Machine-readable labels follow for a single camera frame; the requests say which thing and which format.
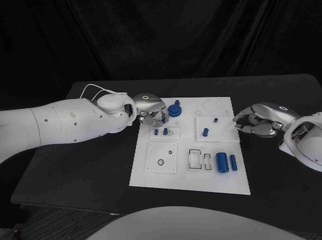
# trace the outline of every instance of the cable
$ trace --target cable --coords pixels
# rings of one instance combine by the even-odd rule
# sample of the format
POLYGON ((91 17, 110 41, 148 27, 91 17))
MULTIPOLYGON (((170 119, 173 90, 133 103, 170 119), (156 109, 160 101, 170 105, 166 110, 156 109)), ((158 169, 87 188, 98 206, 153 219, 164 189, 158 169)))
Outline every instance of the cable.
POLYGON ((123 96, 123 95, 127 95, 127 92, 124 92, 124 93, 121 92, 121 93, 120 93, 120 92, 111 91, 111 90, 102 88, 101 86, 98 86, 98 85, 95 85, 95 84, 88 84, 87 87, 84 88, 84 92, 85 92, 88 86, 95 86, 95 87, 101 88, 102 90, 101 90, 99 92, 107 91, 107 92, 110 92, 111 94, 118 94, 118 95, 121 95, 121 96, 123 96))

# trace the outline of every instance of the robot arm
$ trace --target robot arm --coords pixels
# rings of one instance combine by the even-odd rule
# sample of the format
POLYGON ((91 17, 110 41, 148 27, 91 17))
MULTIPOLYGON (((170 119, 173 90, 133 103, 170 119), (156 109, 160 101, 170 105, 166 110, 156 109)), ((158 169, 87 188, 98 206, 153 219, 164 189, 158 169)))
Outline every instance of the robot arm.
POLYGON ((0 163, 39 146, 79 143, 121 132, 137 115, 143 124, 164 124, 170 118, 166 103, 153 94, 143 96, 153 101, 112 92, 98 101, 69 99, 30 109, 0 111, 0 163), (160 111, 164 121, 154 119, 160 111))
POLYGON ((322 112, 301 118, 291 109, 262 102, 248 107, 233 121, 239 121, 246 115, 255 126, 238 124, 236 128, 265 138, 276 136, 282 130, 285 136, 281 150, 322 172, 322 112))

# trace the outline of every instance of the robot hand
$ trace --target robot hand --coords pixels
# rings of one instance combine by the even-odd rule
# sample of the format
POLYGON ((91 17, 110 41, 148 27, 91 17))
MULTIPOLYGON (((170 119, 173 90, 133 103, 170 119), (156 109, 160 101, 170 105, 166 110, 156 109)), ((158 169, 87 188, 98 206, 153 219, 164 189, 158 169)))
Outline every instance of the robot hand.
POLYGON ((235 116, 233 121, 239 121, 246 115, 249 115, 249 121, 255 126, 238 124, 236 128, 265 138, 276 136, 278 130, 286 132, 291 125, 301 118, 294 110, 269 102, 261 102, 248 107, 235 116))
POLYGON ((160 126, 170 120, 169 109, 163 99, 150 93, 140 94, 134 97, 140 121, 146 125, 160 126), (161 111, 163 120, 154 119, 157 113, 161 111))

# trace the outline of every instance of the blue block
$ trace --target blue block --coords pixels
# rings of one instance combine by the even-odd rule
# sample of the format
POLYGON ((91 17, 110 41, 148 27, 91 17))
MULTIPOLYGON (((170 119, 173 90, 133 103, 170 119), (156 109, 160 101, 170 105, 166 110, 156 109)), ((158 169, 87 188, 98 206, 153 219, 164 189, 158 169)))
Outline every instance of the blue block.
POLYGON ((229 172, 228 153, 219 152, 216 156, 217 156, 219 172, 226 173, 229 172))
POLYGON ((232 169, 233 169, 233 171, 238 171, 235 155, 230 155, 230 162, 232 162, 232 169))
POLYGON ((204 133, 203 133, 203 136, 207 137, 207 134, 209 134, 209 129, 204 128, 204 133))

